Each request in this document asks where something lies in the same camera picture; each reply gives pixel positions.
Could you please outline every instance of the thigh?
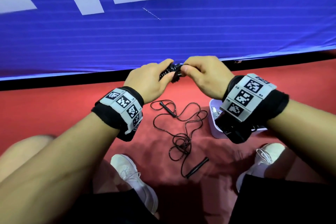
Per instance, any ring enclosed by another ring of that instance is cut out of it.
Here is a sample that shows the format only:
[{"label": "thigh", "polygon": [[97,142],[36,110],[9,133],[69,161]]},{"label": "thigh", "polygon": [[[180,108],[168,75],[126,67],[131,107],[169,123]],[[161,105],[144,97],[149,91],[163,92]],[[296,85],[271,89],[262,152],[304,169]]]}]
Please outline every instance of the thigh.
[{"label": "thigh", "polygon": [[26,163],[54,139],[41,135],[26,138],[9,147],[0,157],[0,182]]}]

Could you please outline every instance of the white sneaker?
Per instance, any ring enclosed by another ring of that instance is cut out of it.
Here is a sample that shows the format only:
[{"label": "white sneaker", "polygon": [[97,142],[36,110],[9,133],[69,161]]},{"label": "white sneaker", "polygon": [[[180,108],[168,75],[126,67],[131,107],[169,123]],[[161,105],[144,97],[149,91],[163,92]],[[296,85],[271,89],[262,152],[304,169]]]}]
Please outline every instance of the white sneaker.
[{"label": "white sneaker", "polygon": [[123,154],[115,154],[111,158],[111,165],[119,173],[121,179],[137,192],[147,209],[155,213],[158,209],[158,197],[154,190],[140,179],[140,173],[134,162]]},{"label": "white sneaker", "polygon": [[271,143],[261,148],[258,148],[256,150],[257,155],[255,156],[254,159],[254,165],[251,166],[249,170],[243,172],[238,177],[236,183],[236,188],[238,192],[240,191],[244,176],[246,174],[263,178],[266,168],[269,165],[273,164],[274,161],[276,161],[279,158],[280,154],[284,151],[284,149],[285,147],[280,143]]}]

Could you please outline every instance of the black jump rope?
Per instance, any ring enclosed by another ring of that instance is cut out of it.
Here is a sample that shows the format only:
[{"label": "black jump rope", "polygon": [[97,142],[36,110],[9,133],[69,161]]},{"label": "black jump rope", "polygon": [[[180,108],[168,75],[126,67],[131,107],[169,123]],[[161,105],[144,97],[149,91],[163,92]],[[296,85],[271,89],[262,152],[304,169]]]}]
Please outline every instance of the black jump rope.
[{"label": "black jump rope", "polygon": [[[161,78],[166,75],[167,73],[170,73],[170,72],[175,72],[174,74],[174,77],[172,79],[172,83],[174,82],[177,82],[180,77],[182,76],[181,74],[181,66],[183,64],[170,64],[167,69],[165,71],[163,71],[161,74],[160,74],[160,80]],[[161,108],[154,108],[153,107],[153,104],[159,102],[160,105],[162,106]],[[188,106],[190,106],[191,104],[195,104],[198,106],[199,110],[197,112],[195,112],[191,117],[189,117],[188,119],[185,119],[185,120],[182,120],[180,119],[179,117],[183,114],[183,112],[187,109]],[[174,110],[170,110],[167,106],[168,105],[173,105],[174,106]],[[158,114],[157,116],[155,116],[154,120],[153,120],[153,126],[159,130],[162,130],[162,131],[165,131],[166,133],[170,134],[173,138],[172,138],[172,141],[173,141],[173,146],[169,149],[169,157],[172,161],[180,161],[181,159],[183,159],[182,161],[182,165],[181,165],[181,175],[184,177],[184,178],[189,178],[191,175],[193,175],[194,173],[196,173],[206,162],[209,161],[209,158],[208,157],[205,157],[204,160],[202,160],[202,162],[200,162],[197,166],[195,166],[193,169],[191,169],[191,171],[189,173],[187,173],[186,175],[183,174],[183,165],[186,161],[186,159],[188,158],[188,156],[190,155],[191,153],[191,138],[193,136],[193,133],[200,129],[202,126],[203,126],[203,120],[208,116],[208,112],[205,111],[205,110],[201,110],[201,107],[199,104],[195,103],[195,102],[191,102],[189,104],[187,104],[187,106],[183,109],[183,111],[177,115],[177,111],[176,111],[176,105],[173,101],[171,100],[157,100],[157,101],[154,101],[150,104],[150,107],[153,109],[153,110],[156,110],[156,111],[159,111],[159,110],[162,110],[162,109],[165,109],[167,111],[167,113],[161,113],[161,114]],[[204,112],[205,113],[205,116],[202,118],[200,116],[200,114]],[[177,133],[177,134],[172,134],[170,133],[169,131],[167,131],[166,129],[163,129],[163,128],[159,128],[155,125],[155,120],[161,116],[161,115],[170,115],[172,116],[173,118],[177,118],[178,120],[180,121],[185,121],[185,124],[184,124],[184,127],[185,127],[185,133]],[[192,120],[192,118],[194,116],[197,116],[197,119],[195,120]],[[187,130],[187,124],[188,123],[193,123],[193,122],[201,122],[200,126],[198,128],[195,128],[194,130],[191,131],[190,133],[190,136],[188,135],[188,130]],[[171,150],[172,149],[177,149],[179,150],[182,154],[181,154],[181,157],[178,158],[178,159],[174,159],[172,158],[171,156]]]}]

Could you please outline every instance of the black object in hands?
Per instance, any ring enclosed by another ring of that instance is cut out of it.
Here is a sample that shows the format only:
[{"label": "black object in hands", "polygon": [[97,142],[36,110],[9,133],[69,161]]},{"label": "black object in hands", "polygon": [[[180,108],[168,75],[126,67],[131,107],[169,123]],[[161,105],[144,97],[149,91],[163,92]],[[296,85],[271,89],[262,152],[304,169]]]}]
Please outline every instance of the black object in hands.
[{"label": "black object in hands", "polygon": [[165,76],[167,73],[170,73],[170,72],[175,72],[174,74],[174,77],[173,79],[171,80],[172,83],[174,82],[177,82],[180,77],[182,76],[182,73],[181,73],[181,66],[183,66],[182,63],[180,64],[170,64],[166,70],[164,70],[161,74],[160,74],[160,79],[162,79],[163,76]]}]

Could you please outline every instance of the red floor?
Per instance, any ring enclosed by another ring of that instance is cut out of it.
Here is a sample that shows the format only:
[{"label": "red floor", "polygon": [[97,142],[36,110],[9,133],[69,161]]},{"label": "red floor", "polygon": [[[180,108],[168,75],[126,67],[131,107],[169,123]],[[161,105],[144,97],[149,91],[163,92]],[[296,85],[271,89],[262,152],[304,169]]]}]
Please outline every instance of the red floor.
[{"label": "red floor", "polygon": [[[336,59],[302,65],[263,68],[254,72],[290,94],[292,99],[336,114]],[[38,134],[59,135],[90,112],[97,99],[122,82],[65,86],[45,89],[0,92],[0,153],[13,143]],[[194,83],[183,78],[170,84],[160,99],[171,99],[178,113],[189,102],[208,108],[209,98]],[[159,197],[159,213],[168,223],[227,223],[237,198],[233,187],[238,175],[249,168],[254,149],[274,142],[269,133],[250,138],[242,145],[210,134],[206,120],[192,140],[192,153],[185,171],[205,156],[210,159],[198,173],[187,180],[180,175],[180,162],[168,157],[171,137],[153,128],[153,118],[160,112],[149,105],[143,109],[144,119],[132,142],[116,140],[106,154],[125,153],[132,157],[141,178]],[[192,107],[186,117],[194,113]],[[183,123],[165,116],[158,120],[171,133],[183,132]]]}]

